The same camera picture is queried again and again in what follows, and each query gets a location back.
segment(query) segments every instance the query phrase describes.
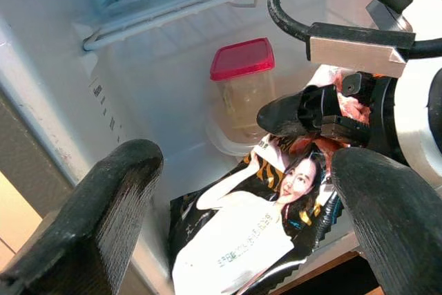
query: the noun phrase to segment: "container lid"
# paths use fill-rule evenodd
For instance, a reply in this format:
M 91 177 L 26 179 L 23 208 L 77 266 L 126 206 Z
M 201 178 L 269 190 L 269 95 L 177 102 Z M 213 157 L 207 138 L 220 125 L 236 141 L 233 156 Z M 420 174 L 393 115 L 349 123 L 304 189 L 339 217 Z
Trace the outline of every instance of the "container lid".
M 222 81 L 274 67 L 270 42 L 263 37 L 219 49 L 213 58 L 210 76 L 213 81 Z

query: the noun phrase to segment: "plastic food container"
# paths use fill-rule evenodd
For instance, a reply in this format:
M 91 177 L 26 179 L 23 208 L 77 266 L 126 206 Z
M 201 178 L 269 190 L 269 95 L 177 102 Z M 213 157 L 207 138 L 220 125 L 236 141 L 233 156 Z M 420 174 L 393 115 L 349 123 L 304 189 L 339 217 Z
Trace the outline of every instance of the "plastic food container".
M 241 130 L 229 127 L 229 121 L 224 121 L 226 115 L 223 110 L 218 114 L 208 113 L 205 119 L 206 134 L 217 150 L 225 155 L 232 155 L 240 158 L 247 155 L 252 148 L 260 141 L 262 135 L 254 138 L 247 137 Z
M 247 137 L 262 135 L 256 115 L 276 97 L 274 67 L 275 59 L 267 38 L 225 46 L 213 59 L 211 79 L 218 85 L 231 128 Z

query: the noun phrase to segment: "snack package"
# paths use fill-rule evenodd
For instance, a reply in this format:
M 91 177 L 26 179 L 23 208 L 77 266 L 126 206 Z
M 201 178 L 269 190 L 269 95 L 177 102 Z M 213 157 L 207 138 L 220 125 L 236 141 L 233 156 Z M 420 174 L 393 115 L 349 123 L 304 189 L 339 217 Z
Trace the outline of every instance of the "snack package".
M 342 79 L 340 68 L 321 66 L 310 84 Z M 362 114 L 354 106 L 349 114 Z M 341 213 L 329 174 L 343 147 L 317 135 L 268 134 L 223 178 L 173 200 L 175 293 L 268 294 L 298 269 Z

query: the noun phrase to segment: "refrigerator shelf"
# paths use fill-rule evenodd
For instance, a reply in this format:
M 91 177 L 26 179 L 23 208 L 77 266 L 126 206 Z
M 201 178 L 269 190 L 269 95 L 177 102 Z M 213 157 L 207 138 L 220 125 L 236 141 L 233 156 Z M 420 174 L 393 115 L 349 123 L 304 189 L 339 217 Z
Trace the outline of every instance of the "refrigerator shelf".
M 250 0 L 249 3 L 243 3 L 245 1 L 234 3 L 234 1 L 142 0 L 139 8 L 131 8 L 128 12 L 107 18 L 90 37 L 84 40 L 83 49 L 86 51 L 97 50 L 116 41 L 161 27 L 182 17 L 195 15 L 223 3 L 230 3 L 233 7 L 252 8 L 256 6 L 257 2 L 257 0 Z

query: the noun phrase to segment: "black plastic bag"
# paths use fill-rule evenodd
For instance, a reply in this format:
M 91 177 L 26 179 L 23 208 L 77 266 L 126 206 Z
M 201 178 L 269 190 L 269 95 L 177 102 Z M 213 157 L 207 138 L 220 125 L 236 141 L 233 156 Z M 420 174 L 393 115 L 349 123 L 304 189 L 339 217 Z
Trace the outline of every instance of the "black plastic bag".
M 173 200 L 176 294 L 267 294 L 298 269 L 342 209 L 328 171 L 334 149 L 266 135 L 223 178 Z

